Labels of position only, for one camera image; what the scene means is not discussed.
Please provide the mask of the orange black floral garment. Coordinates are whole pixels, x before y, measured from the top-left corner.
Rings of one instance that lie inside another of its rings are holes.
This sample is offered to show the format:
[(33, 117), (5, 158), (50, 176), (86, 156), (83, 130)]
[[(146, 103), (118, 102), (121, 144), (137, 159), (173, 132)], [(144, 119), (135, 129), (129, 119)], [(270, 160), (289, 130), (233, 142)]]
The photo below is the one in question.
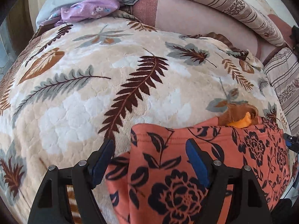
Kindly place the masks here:
[(258, 117), (247, 128), (225, 126), (214, 117), (191, 127), (154, 124), (131, 128), (131, 149), (107, 168), (106, 184), (120, 223), (193, 223), (207, 195), (186, 154), (193, 138), (214, 160), (252, 168), (270, 209), (285, 191), (291, 173), (283, 130)]

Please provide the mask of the striped floral pillow right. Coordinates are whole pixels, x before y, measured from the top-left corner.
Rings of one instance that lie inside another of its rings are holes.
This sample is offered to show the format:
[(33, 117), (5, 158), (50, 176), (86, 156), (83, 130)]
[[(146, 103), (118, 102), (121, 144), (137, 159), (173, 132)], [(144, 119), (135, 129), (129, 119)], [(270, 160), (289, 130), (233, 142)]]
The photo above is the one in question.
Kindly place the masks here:
[(269, 60), (264, 72), (276, 92), (291, 134), (298, 135), (298, 58), (284, 47)]

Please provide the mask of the black cloth on headboard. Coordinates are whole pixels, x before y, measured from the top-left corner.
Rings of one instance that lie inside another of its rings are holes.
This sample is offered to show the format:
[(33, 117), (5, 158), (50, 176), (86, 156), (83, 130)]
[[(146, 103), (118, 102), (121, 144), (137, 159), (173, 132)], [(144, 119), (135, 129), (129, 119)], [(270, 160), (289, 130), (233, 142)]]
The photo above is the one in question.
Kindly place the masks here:
[(299, 28), (296, 26), (293, 26), (291, 29), (291, 35), (290, 38), (292, 40), (292, 49), (295, 53), (297, 59), (299, 59)]

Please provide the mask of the cream leaf pattern blanket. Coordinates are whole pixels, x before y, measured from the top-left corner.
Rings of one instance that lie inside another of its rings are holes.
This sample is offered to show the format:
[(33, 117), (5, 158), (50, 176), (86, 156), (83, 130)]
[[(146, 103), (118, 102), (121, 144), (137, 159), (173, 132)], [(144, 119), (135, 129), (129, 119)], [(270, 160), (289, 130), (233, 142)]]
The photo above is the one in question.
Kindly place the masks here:
[[(107, 139), (113, 158), (129, 152), (134, 125), (220, 117), (247, 128), (264, 117), (282, 129), (279, 106), (262, 62), (216, 39), (113, 17), (61, 25), (32, 40), (1, 81), (1, 198), (27, 223), (49, 165), (74, 166)], [(106, 172), (92, 193), (106, 222), (120, 223)]]

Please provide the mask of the long striped bolster pillow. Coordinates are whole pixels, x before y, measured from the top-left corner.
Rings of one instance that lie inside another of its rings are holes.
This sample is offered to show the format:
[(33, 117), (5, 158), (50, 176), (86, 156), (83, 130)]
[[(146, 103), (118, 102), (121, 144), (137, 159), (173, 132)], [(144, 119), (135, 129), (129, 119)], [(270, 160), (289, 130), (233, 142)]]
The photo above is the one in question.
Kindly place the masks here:
[(285, 43), (274, 22), (244, 0), (190, 0), (212, 7), (245, 24), (274, 46)]

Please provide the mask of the pink mauve quilted mattress cover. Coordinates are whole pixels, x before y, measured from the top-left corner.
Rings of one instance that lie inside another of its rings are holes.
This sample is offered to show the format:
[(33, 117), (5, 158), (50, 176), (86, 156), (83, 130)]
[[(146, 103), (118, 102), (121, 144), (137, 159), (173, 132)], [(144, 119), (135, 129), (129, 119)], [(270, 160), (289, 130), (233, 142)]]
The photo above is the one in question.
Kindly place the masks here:
[(142, 23), (183, 35), (221, 34), (234, 47), (250, 50), (261, 62), (279, 50), (238, 20), (188, 0), (139, 0), (128, 12)]

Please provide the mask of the purple floral cloth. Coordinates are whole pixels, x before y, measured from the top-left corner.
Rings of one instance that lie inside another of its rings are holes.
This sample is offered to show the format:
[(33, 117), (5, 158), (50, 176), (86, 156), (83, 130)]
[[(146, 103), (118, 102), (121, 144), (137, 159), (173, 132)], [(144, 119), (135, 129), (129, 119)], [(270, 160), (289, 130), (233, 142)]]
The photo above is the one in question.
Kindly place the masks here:
[(63, 23), (99, 19), (119, 10), (119, 8), (120, 3), (117, 0), (84, 0), (70, 7), (64, 6), (56, 9), (49, 18), (44, 19), (38, 26), (59, 26)]

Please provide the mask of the brown wooden window frame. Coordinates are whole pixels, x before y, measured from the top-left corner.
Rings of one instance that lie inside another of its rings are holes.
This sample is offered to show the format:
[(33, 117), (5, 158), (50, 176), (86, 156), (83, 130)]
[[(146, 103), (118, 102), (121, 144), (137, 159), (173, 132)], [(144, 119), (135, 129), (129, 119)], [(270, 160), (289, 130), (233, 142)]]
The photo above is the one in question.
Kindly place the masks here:
[(1, 24), (1, 51), (15, 61), (33, 36), (28, 0), (17, 0)]

